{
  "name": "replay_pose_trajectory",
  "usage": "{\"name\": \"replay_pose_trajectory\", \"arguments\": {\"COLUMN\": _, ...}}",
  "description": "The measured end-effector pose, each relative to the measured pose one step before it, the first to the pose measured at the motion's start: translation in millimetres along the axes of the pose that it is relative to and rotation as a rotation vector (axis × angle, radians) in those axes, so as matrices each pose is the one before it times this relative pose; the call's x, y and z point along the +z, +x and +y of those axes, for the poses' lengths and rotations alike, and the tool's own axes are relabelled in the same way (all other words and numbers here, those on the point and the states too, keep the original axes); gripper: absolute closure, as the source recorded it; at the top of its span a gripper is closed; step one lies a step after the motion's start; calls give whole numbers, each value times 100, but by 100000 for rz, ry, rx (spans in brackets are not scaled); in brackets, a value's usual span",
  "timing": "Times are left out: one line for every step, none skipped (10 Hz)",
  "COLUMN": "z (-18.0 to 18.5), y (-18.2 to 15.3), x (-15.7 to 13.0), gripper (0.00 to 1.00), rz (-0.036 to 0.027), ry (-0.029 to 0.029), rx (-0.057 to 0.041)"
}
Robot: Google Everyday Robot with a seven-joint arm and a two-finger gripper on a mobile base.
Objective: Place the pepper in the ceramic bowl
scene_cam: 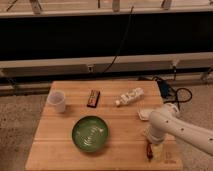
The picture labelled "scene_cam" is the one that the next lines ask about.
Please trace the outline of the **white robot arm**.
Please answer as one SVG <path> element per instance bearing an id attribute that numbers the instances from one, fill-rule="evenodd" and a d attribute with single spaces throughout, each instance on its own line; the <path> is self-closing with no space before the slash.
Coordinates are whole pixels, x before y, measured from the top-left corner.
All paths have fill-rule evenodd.
<path id="1" fill-rule="evenodd" d="M 213 156 L 213 130 L 182 121 L 179 114 L 178 107 L 172 103 L 154 109 L 148 116 L 149 124 L 145 129 L 148 141 L 159 145 L 170 134 Z"/>

